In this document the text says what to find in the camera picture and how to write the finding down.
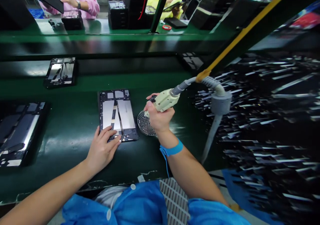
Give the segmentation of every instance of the red tape roll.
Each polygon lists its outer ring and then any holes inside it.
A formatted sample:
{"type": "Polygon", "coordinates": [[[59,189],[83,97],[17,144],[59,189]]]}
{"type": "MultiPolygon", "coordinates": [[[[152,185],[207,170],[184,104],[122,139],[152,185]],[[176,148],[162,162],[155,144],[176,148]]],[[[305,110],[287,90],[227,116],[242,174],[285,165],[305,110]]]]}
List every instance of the red tape roll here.
{"type": "Polygon", "coordinates": [[[163,25],[163,26],[162,26],[162,29],[164,29],[164,30],[171,30],[172,27],[169,26],[169,25],[163,25]]]}

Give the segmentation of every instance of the yellow pole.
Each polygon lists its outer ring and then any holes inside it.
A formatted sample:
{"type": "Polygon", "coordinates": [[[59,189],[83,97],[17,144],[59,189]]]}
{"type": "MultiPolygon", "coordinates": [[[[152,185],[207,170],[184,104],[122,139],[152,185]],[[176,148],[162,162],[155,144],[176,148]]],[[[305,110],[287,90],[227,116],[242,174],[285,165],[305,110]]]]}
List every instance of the yellow pole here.
{"type": "Polygon", "coordinates": [[[281,0],[272,0],[253,20],[244,28],[239,35],[227,46],[227,48],[211,63],[211,65],[197,75],[196,82],[200,83],[202,79],[210,75],[212,69],[233,49],[238,42],[261,20],[263,19],[281,0]]]}

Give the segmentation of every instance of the wristwatch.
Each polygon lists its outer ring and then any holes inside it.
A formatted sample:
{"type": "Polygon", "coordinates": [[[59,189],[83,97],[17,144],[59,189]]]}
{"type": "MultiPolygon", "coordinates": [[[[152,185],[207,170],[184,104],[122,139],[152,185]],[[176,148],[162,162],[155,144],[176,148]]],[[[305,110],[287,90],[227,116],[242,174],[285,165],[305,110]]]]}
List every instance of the wristwatch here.
{"type": "Polygon", "coordinates": [[[78,9],[81,9],[81,3],[79,0],[77,0],[77,3],[78,3],[78,9]]]}

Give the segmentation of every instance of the blue wrist strap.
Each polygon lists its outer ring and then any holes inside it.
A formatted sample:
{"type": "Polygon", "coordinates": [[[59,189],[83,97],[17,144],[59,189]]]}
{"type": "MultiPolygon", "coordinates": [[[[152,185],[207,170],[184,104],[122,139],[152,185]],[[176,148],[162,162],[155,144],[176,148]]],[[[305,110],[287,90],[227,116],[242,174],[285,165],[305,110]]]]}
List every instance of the blue wrist strap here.
{"type": "Polygon", "coordinates": [[[167,162],[167,157],[171,156],[171,155],[174,155],[174,154],[177,154],[179,152],[181,152],[183,149],[183,144],[182,142],[179,140],[179,143],[177,146],[173,147],[173,148],[165,148],[163,147],[162,145],[160,145],[160,152],[162,153],[163,157],[164,157],[164,160],[166,160],[166,166],[167,166],[167,174],[168,174],[168,177],[169,177],[169,172],[168,172],[168,162],[167,162]]]}

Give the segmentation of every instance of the blue uniform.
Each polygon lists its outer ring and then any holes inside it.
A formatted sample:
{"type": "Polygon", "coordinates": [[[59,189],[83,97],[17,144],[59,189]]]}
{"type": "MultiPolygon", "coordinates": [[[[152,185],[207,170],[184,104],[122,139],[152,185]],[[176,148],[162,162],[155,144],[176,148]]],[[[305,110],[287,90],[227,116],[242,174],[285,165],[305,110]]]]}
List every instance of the blue uniform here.
{"type": "MultiPolygon", "coordinates": [[[[159,181],[138,183],[128,187],[117,199],[112,209],[73,195],[63,206],[62,215],[66,225],[133,225],[167,224],[167,207],[160,191],[159,181]]],[[[189,199],[191,225],[236,224],[249,225],[243,217],[222,203],[189,199]]]]}

